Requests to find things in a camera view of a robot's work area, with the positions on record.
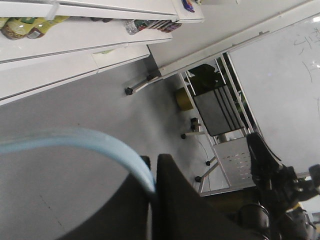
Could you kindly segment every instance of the white wall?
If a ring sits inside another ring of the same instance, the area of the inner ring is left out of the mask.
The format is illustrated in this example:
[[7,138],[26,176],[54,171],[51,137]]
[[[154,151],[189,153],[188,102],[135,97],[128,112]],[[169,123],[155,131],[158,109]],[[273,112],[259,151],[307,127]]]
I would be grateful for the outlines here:
[[202,5],[204,23],[184,24],[172,33],[172,41],[153,44],[150,49],[158,67],[166,66],[306,2],[309,0],[242,0],[240,4]]

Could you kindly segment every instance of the whiteboard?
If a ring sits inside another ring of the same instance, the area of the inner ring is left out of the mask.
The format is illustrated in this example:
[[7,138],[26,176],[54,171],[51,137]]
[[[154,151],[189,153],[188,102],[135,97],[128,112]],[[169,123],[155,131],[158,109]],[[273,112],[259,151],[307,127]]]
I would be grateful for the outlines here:
[[320,17],[229,52],[266,143],[297,173],[320,163]]

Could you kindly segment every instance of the gray floor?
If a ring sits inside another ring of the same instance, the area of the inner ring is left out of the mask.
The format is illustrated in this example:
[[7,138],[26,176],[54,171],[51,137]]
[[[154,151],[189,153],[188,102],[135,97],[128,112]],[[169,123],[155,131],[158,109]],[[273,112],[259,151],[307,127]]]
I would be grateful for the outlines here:
[[[124,95],[124,88],[143,79],[145,72],[138,61],[4,105],[0,134],[69,126],[102,131],[150,156],[153,173],[157,155],[172,154],[196,188],[194,177],[208,169],[207,155],[196,137],[180,138],[194,115],[178,109],[173,91],[179,81],[173,77]],[[199,139],[211,158],[206,141]],[[102,206],[126,174],[111,160],[83,149],[47,147],[2,155],[1,239],[55,239]]]

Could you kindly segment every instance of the perforated metal panel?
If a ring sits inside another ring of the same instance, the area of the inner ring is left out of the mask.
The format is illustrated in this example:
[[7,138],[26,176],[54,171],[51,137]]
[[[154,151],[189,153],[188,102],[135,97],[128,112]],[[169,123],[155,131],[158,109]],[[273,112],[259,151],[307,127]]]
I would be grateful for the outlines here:
[[251,159],[245,137],[214,146],[216,154],[232,187],[254,186]]

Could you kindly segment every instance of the metal rod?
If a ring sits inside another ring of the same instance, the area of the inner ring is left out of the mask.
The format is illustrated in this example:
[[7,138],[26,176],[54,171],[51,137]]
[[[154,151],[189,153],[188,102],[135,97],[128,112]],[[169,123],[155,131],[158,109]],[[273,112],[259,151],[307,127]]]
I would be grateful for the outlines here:
[[196,91],[194,89],[194,86],[192,86],[192,84],[191,84],[191,81],[190,81],[190,78],[189,78],[189,76],[187,74],[187,71],[185,72],[185,75],[186,75],[186,79],[188,80],[188,83],[190,84],[190,87],[192,89],[193,94],[196,95]]
[[200,185],[199,185],[199,190],[198,190],[198,193],[199,193],[199,194],[201,194],[202,191],[204,190],[204,183],[205,183],[205,179],[202,177],[202,178],[201,178]]
[[221,60],[222,60],[223,66],[224,66],[224,68],[225,68],[226,74],[227,74],[227,76],[228,76],[228,78],[229,78],[229,81],[230,81],[230,84],[231,84],[231,86],[232,86],[233,92],[234,92],[234,94],[235,94],[236,100],[238,101],[238,103],[239,103],[239,105],[240,105],[240,108],[241,108],[241,110],[242,110],[242,113],[243,113],[243,115],[244,115],[245,121],[246,121],[247,125],[249,126],[249,131],[250,131],[251,133],[253,133],[253,132],[254,132],[254,129],[253,129],[252,125],[251,125],[251,122],[249,121],[249,118],[248,118],[248,115],[247,115],[247,113],[246,113],[245,107],[244,107],[244,105],[243,105],[242,102],[241,102],[239,93],[238,93],[237,88],[236,88],[236,85],[235,85],[235,83],[234,83],[234,81],[233,81],[233,79],[232,79],[232,77],[231,77],[230,71],[229,71],[229,69],[228,69],[228,66],[227,66],[227,63],[226,63],[226,60],[225,60],[223,54],[221,54]]
[[214,145],[217,145],[218,144],[218,140],[216,139],[216,137],[213,136],[212,138],[213,138],[213,141],[214,141]]
[[248,135],[248,130],[245,127],[241,128],[241,132],[244,137]]
[[[185,89],[185,91],[186,91],[186,94],[187,94],[187,96],[188,96],[188,98],[189,98],[189,100],[190,100],[190,102],[191,102],[191,105],[192,105],[192,107],[193,107],[193,109],[194,109],[194,111],[195,111],[195,114],[196,114],[197,118],[198,118],[199,121],[200,121],[200,124],[201,124],[202,126],[205,126],[204,121],[203,121],[203,119],[201,118],[201,115],[200,115],[200,113],[199,113],[199,111],[198,111],[198,109],[197,109],[197,106],[196,106],[196,104],[195,104],[195,102],[194,102],[194,100],[193,100],[193,98],[192,98],[192,96],[191,96],[191,94],[190,94],[190,92],[189,92],[189,90],[188,90],[188,86],[187,86],[187,84],[186,84],[186,82],[185,82],[185,80],[184,80],[184,77],[183,77],[182,73],[179,73],[179,74],[178,74],[178,77],[180,78],[180,80],[181,80],[181,82],[182,82],[182,84],[183,84],[183,86],[184,86],[184,89]],[[220,169],[221,169],[221,171],[222,171],[222,174],[223,174],[223,176],[224,176],[227,184],[228,184],[229,186],[231,186],[231,183],[230,183],[230,180],[229,180],[229,178],[228,178],[228,176],[227,176],[227,174],[226,174],[226,171],[225,171],[224,167],[220,164],[220,159],[218,158],[217,151],[216,151],[216,149],[215,149],[215,147],[214,147],[215,145],[214,145],[214,143],[213,143],[213,141],[212,141],[212,139],[211,139],[211,136],[210,136],[209,133],[208,133],[208,130],[207,130],[205,127],[203,127],[203,131],[204,131],[204,133],[205,133],[205,136],[206,136],[208,142],[210,143],[209,145],[210,145],[210,147],[211,147],[211,149],[212,149],[212,151],[213,151],[214,156],[216,157],[216,160],[217,160],[218,163],[219,163]]]
[[[245,100],[247,101],[247,98],[246,98],[246,95],[245,95],[245,92],[244,92],[244,88],[242,87],[241,82],[239,81],[239,77],[238,77],[238,74],[237,74],[237,72],[236,72],[235,66],[234,66],[233,62],[231,61],[231,58],[230,58],[230,55],[229,55],[228,52],[227,52],[227,56],[228,56],[228,58],[229,58],[229,61],[230,61],[232,70],[233,70],[233,72],[234,72],[234,75],[235,75],[235,77],[238,79],[238,83],[239,83],[240,88],[241,88],[241,90],[242,90],[243,96],[244,96]],[[254,113],[253,113],[252,110],[251,110],[250,104],[249,104],[248,102],[247,102],[246,104],[248,105],[248,108],[249,108],[249,110],[250,110],[250,112],[251,112],[251,116],[252,116],[252,118],[253,118],[253,121],[254,121],[255,125],[258,127],[258,129],[260,129],[260,128],[259,128],[259,125],[258,125],[258,122],[257,122],[257,119],[256,119]]]
[[206,171],[203,175],[202,178],[206,178],[213,170],[215,170],[219,166],[219,163],[216,162],[208,171]]
[[209,162],[212,163],[214,160],[217,160],[217,158],[215,156],[213,158],[211,158],[211,160]]
[[217,66],[218,69],[219,69],[219,73],[220,73],[220,75],[221,75],[221,77],[222,77],[222,80],[223,80],[224,84],[227,84],[227,82],[226,82],[226,80],[225,80],[225,77],[224,77],[224,75],[223,75],[222,72],[221,72],[221,68],[220,68],[220,66],[219,66],[219,63],[218,63],[217,59],[215,58],[214,61],[215,61],[216,66]]
[[206,133],[204,131],[189,131],[186,132],[186,136],[196,136],[196,135],[205,135]]
[[162,77],[159,77],[159,76],[155,76],[154,78],[148,80],[143,80],[139,83],[137,83],[136,85],[134,85],[133,87],[127,87],[124,91],[125,91],[125,94],[127,96],[129,95],[132,95],[132,94],[135,94],[137,92],[139,92],[140,90],[144,89],[146,86],[149,86],[150,84],[154,84],[158,81],[160,81],[161,79],[163,79]]

